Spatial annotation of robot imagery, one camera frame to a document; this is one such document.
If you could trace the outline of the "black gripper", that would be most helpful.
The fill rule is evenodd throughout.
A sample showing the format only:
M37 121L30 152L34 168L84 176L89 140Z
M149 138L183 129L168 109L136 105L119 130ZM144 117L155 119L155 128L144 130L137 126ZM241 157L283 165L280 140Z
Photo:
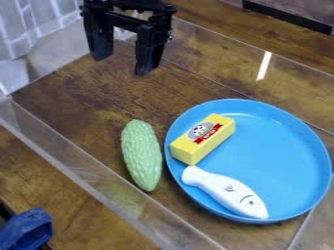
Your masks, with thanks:
M82 0L82 28L89 54L96 61L113 53L113 27L131 32L137 30L136 76L145 76L159 67L165 43L172 29L172 16L176 8L165 0ZM139 14L149 12L147 20L125 15L127 11Z

